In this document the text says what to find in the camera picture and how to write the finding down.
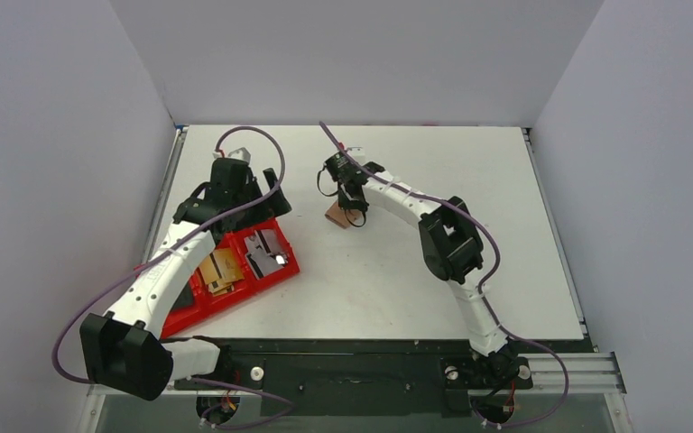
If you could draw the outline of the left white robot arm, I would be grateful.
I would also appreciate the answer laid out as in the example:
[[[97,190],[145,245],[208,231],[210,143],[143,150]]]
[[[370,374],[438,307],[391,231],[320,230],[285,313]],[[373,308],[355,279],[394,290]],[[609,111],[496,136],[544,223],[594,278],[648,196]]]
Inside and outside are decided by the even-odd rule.
[[[169,382],[213,373],[221,348],[205,339],[163,343],[162,331],[190,277],[223,238],[290,212],[281,191],[282,171],[264,170],[262,193],[249,162],[219,158],[210,177],[175,211],[153,258],[102,314],[88,314],[79,336],[88,379],[153,401]]]

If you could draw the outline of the tan leather card holder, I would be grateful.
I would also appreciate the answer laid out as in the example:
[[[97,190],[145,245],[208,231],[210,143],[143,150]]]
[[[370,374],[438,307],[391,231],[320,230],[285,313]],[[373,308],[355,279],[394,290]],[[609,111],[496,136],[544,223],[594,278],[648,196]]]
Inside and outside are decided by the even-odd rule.
[[[343,229],[359,227],[364,223],[363,214],[360,211],[343,209],[336,201],[326,210],[324,217],[327,221]]]

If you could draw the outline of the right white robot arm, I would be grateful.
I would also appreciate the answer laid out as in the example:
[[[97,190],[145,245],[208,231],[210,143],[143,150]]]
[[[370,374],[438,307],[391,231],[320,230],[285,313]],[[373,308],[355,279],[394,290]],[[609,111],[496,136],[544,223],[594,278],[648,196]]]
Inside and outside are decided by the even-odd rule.
[[[529,380],[529,367],[496,324],[485,304],[484,289],[476,281],[484,264],[484,244],[465,202],[458,197],[427,196],[382,166],[368,162],[359,167],[342,152],[328,158],[323,170],[336,182],[334,195],[345,212],[365,217],[369,208],[380,207],[418,229],[425,265],[456,299],[469,345],[478,354],[477,371],[483,384]]]

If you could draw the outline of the silver mirrored card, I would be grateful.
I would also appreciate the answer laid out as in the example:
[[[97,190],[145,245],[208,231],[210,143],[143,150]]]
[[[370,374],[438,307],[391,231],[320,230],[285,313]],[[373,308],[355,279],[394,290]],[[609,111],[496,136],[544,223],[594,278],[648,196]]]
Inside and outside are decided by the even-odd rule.
[[[272,275],[289,264],[289,255],[273,229],[254,230],[244,242],[247,250],[245,259],[257,280]]]

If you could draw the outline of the red three-compartment bin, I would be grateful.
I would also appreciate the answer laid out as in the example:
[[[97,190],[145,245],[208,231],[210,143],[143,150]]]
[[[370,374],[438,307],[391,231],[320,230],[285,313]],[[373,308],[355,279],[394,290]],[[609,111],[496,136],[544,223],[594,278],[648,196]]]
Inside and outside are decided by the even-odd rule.
[[[142,322],[145,329],[155,336],[172,337],[287,281],[300,271],[291,244],[276,218],[221,235],[218,240],[207,231],[191,236],[190,232],[195,227],[195,224],[188,222],[169,225],[154,252],[161,261],[151,268],[143,268],[125,294],[110,308],[110,312],[126,324]],[[261,229],[273,229],[277,233],[290,261],[282,270],[257,280],[245,259],[247,250],[244,239],[254,230]],[[217,248],[233,250],[245,279],[236,283],[232,292],[213,296],[201,279],[199,265]],[[186,284],[193,290],[195,306],[170,312]]]

